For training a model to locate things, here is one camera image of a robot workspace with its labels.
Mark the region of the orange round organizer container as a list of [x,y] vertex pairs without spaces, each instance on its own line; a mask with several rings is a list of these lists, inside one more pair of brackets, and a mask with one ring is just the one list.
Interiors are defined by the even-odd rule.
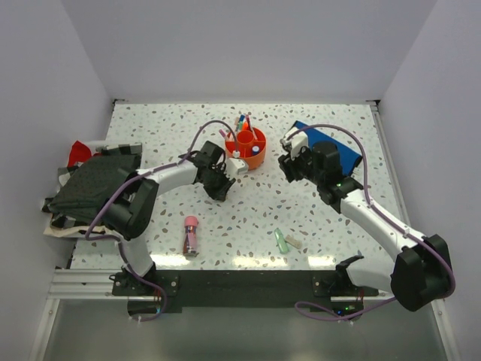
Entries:
[[[240,152],[240,158],[249,166],[249,170],[253,171],[259,168],[265,159],[267,149],[267,138],[265,134],[257,128],[251,131],[240,131],[237,134],[237,145]],[[252,156],[252,147],[260,146],[260,153]]]

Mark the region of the blue capped white marker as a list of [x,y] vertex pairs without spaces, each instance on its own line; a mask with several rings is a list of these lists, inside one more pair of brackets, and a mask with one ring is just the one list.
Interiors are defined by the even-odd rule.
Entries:
[[244,120],[245,120],[245,115],[241,114],[237,122],[236,130],[241,130],[243,128]]

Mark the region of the dark red gel pen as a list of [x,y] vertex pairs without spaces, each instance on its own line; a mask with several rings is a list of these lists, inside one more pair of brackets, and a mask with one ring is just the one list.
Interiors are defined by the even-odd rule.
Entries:
[[249,114],[247,114],[247,115],[245,116],[245,121],[247,122],[248,129],[249,129],[252,133],[254,133],[254,131],[253,131],[253,126],[252,126],[252,124],[251,124],[251,122],[250,122],[250,116],[249,116]]

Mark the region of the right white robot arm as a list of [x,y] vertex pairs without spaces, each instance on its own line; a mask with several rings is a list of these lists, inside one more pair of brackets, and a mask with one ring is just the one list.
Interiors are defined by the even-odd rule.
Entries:
[[393,217],[374,201],[357,180],[343,174],[336,144],[321,141],[312,148],[299,137],[281,142],[278,163],[288,182],[309,181],[321,200],[360,226],[391,257],[387,265],[371,265],[353,256],[336,266],[334,285],[345,296],[360,287],[387,291],[407,310],[451,296],[455,278],[447,243],[427,237]]

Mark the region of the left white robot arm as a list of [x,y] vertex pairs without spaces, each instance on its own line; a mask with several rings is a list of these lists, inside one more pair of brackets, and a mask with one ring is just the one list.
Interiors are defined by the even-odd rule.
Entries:
[[138,169],[106,199],[95,220],[113,231],[123,268],[131,275],[129,286],[139,295],[156,285],[156,265],[149,255],[143,233],[150,223],[157,198],[176,188],[201,184],[214,200],[223,202],[235,178],[248,169],[239,157],[207,141],[200,150],[189,150],[178,162],[157,168]]

